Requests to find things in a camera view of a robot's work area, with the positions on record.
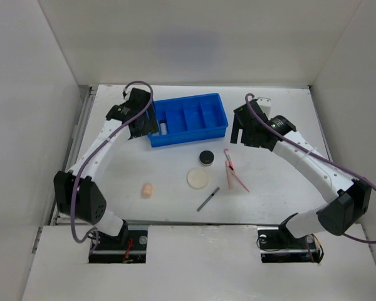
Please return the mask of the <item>small bottle black cap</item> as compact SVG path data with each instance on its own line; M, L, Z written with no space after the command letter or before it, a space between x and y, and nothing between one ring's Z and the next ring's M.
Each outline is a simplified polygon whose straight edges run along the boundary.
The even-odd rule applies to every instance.
M161 135L167 135L168 134L168 130L167 130L167 123L165 120L161 120L159 122L159 125L160 125L160 134Z

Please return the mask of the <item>beige makeup sponge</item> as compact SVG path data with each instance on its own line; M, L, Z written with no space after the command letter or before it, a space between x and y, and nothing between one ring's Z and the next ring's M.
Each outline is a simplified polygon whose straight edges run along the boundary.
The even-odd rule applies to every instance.
M141 195L143 198L150 198L153 194L153 185L152 183L145 183Z

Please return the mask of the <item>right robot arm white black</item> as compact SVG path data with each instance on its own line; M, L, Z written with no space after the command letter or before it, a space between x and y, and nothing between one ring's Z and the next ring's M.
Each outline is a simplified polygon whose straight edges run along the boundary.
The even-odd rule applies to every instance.
M257 100L234 110L231 140L248 147L267 149L290 163L321 194L326 204L305 213L295 213L279 226L278 240L286 247L300 238L327 231L344 235L368 210L372 188L365 181L324 162L286 117L271 119Z

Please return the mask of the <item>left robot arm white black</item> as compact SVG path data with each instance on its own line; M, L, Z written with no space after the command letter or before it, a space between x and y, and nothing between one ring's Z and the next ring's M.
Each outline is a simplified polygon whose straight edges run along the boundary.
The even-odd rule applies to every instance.
M123 103L108 111L88 150L67 171L54 176L58 211L70 217L71 235L77 243L93 239L99 244L105 237L116 249L127 243L128 224L108 208L98 182L124 143L159 129L153 90L142 90L136 85L132 82L123 89Z

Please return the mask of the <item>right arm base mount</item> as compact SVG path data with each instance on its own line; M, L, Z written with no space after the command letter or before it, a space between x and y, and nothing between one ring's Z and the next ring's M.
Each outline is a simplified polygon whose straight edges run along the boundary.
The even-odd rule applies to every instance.
M325 252L315 235L295 238L278 227L259 227L256 245L262 263L321 263Z

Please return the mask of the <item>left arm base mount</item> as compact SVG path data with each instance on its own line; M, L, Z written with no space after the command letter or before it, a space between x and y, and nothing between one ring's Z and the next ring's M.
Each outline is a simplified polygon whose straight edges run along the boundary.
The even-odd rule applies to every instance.
M91 243L88 262L97 264L146 263L148 230L147 225L130 225L124 242L116 241L100 233L99 245L94 249L95 244Z

